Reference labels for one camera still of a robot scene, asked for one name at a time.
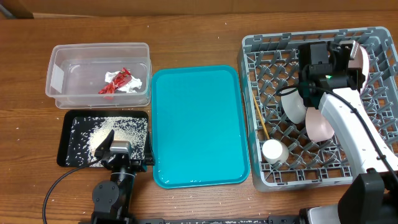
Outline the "wooden chopstick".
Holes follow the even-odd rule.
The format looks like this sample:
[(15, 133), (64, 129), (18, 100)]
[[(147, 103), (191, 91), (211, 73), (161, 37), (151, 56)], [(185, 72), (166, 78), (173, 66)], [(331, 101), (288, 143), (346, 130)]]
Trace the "wooden chopstick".
[(266, 128), (264, 119), (262, 117), (261, 110), (259, 108), (259, 105), (258, 105), (257, 100), (256, 100), (256, 96), (254, 95), (254, 93), (252, 93), (252, 98), (253, 98), (253, 101), (254, 101), (255, 109), (257, 111), (257, 114), (258, 114), (260, 122), (261, 122), (261, 126), (262, 126), (262, 129), (263, 129), (264, 135), (265, 135), (267, 140), (270, 140), (269, 133), (267, 132), (267, 128)]

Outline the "red foil snack wrapper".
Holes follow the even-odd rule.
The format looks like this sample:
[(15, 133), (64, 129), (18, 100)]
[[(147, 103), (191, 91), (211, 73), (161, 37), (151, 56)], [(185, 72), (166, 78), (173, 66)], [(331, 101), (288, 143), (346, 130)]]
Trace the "red foil snack wrapper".
[(118, 72), (107, 72), (105, 75), (105, 81), (109, 83), (98, 93), (113, 94), (117, 89), (128, 84), (131, 80), (131, 73), (126, 68), (123, 68)]

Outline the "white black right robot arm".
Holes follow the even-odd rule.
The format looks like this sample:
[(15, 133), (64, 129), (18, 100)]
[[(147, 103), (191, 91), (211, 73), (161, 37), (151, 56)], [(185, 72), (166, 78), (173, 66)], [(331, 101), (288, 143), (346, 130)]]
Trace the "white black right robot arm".
[(397, 156), (369, 118), (361, 94), (369, 55), (355, 40), (299, 45), (298, 92), (320, 110), (348, 159), (353, 182), (336, 205), (303, 209), (307, 223), (397, 223)]

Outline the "white cup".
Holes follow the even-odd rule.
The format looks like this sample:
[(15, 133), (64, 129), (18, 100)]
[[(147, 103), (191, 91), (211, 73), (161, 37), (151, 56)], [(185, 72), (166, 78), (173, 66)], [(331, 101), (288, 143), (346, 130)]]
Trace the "white cup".
[(289, 156), (287, 146), (276, 139), (266, 140), (262, 145), (261, 151), (265, 160), (270, 164), (275, 164), (276, 162), (284, 163)]

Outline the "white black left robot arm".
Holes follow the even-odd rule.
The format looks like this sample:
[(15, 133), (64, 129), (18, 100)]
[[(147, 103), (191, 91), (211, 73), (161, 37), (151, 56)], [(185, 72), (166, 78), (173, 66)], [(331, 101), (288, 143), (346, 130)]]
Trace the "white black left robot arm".
[(114, 140), (114, 131), (110, 131), (96, 148), (95, 157), (104, 168), (111, 171), (111, 177), (93, 189), (91, 223), (140, 222), (129, 211), (129, 206), (137, 173), (146, 172), (148, 166), (155, 164), (149, 134), (144, 140), (144, 158), (132, 159), (131, 156), (131, 143)]

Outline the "white tissue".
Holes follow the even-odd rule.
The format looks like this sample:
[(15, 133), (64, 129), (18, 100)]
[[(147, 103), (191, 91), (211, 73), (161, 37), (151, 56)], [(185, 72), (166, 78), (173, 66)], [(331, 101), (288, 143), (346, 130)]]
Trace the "white tissue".
[[(119, 72), (107, 72), (105, 75), (104, 81), (106, 83), (110, 83), (112, 79)], [(132, 77), (131, 80), (125, 85), (119, 87), (117, 91), (126, 92), (126, 93), (137, 93), (137, 91), (142, 87), (142, 82), (139, 78)]]

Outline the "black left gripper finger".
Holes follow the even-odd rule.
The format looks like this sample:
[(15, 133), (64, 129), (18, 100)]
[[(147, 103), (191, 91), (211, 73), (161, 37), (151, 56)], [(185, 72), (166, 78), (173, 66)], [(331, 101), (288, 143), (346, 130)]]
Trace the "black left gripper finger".
[(155, 158), (154, 158), (154, 152), (152, 150), (152, 144), (151, 144), (151, 138), (150, 138), (150, 132), (147, 132), (146, 135), (146, 141), (144, 145), (144, 163), (145, 165), (154, 165), (155, 164)]
[(96, 158), (103, 158), (106, 152), (110, 151), (111, 144), (114, 140), (114, 130), (112, 129), (105, 140), (95, 149), (94, 156)]

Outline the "large pink plate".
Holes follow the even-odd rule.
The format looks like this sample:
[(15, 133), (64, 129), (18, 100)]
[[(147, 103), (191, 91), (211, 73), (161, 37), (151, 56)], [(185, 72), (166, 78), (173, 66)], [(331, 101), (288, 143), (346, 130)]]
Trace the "large pink plate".
[(354, 59), (349, 61), (348, 68), (360, 68), (362, 70), (362, 75), (360, 76), (362, 81), (359, 89), (359, 92), (362, 93), (369, 79), (369, 55), (364, 47), (358, 47)]

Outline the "grey bowl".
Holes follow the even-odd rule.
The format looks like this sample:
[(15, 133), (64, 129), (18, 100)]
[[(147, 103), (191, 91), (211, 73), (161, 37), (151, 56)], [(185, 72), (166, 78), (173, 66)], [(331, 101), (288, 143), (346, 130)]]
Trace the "grey bowl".
[(282, 90), (281, 103), (288, 119), (295, 124), (301, 123), (305, 119), (307, 107), (304, 106), (303, 99), (296, 88)]

